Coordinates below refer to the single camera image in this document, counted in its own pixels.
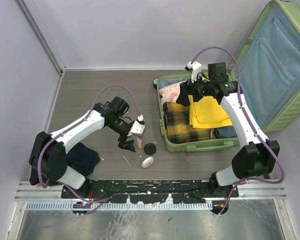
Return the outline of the tan wooden block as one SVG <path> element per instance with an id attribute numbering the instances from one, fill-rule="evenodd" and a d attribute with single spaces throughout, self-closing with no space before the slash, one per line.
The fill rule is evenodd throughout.
<path id="1" fill-rule="evenodd" d="M 139 137 L 136 138 L 136 141 L 138 149 L 141 150 L 143 148 L 143 141 Z"/>

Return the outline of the cream pink printed garment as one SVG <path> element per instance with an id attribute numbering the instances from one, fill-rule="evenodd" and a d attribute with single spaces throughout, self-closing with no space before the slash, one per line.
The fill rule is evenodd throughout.
<path id="1" fill-rule="evenodd" d="M 159 90 L 161 103 L 177 103 L 177 98 L 180 94 L 180 84 L 182 82 L 177 82 L 168 86 L 163 87 Z"/>

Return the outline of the yellow plaid shirt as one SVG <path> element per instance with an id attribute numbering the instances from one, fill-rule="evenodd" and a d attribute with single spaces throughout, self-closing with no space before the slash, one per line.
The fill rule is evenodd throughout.
<path id="1" fill-rule="evenodd" d="M 167 139 L 173 144 L 214 140 L 214 129 L 194 128 L 190 125 L 190 108 L 175 102 L 162 106 Z"/>

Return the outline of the yellow garment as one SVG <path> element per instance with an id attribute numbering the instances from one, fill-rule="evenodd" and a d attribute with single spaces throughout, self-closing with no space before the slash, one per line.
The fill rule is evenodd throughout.
<path id="1" fill-rule="evenodd" d="M 194 102 L 193 96 L 188 95 L 189 124 L 195 129 L 215 129 L 232 126 L 232 122 L 225 110 L 212 96 L 204 96 Z"/>

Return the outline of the navy blue garment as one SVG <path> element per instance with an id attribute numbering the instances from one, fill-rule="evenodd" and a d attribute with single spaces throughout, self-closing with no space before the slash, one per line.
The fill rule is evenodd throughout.
<path id="1" fill-rule="evenodd" d="M 67 154 L 67 164 L 78 171 L 84 177 L 92 174 L 95 166 L 100 162 L 99 154 L 85 146 L 83 143 L 77 143 Z M 31 169 L 29 183 L 34 186 L 40 183 L 38 171 L 34 168 Z M 49 181 L 48 186 L 59 185 L 58 182 Z"/>

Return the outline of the grey blue garment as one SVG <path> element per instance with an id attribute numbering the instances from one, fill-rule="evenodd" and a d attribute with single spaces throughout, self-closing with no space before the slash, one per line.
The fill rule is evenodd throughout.
<path id="1" fill-rule="evenodd" d="M 217 139 L 228 139 L 238 137 L 233 126 L 218 127 L 215 128 L 212 133 Z"/>

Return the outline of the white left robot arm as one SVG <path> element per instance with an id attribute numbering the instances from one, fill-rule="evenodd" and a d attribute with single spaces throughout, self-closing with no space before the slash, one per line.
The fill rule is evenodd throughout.
<path id="1" fill-rule="evenodd" d="M 96 103 L 81 118 L 68 126 L 46 133 L 38 133 L 35 137 L 29 164 L 38 172 L 39 177 L 45 177 L 48 182 L 58 182 L 72 188 L 78 198 L 85 198 L 90 193 L 90 185 L 86 177 L 78 170 L 69 166 L 67 153 L 81 140 L 104 127 L 119 134 L 118 147 L 135 151 L 131 135 L 143 134 L 144 117 L 141 113 L 137 119 L 127 123 L 122 116 L 128 111 L 129 105 L 122 98 L 116 96 L 106 104 Z"/>

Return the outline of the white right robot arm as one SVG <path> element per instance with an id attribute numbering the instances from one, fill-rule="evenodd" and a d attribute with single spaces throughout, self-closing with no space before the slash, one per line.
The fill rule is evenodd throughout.
<path id="1" fill-rule="evenodd" d="M 261 180 L 262 176 L 271 173 L 280 151 L 279 143 L 269 140 L 260 129 L 246 104 L 239 82 L 229 80 L 225 63 L 215 63 L 208 68 L 209 80 L 204 78 L 202 65 L 197 61 L 187 63 L 185 70 L 191 77 L 181 84 L 182 93 L 192 96 L 194 101 L 213 97 L 227 113 L 240 144 L 231 165 L 212 173 L 210 193 L 221 197 L 229 186 Z"/>

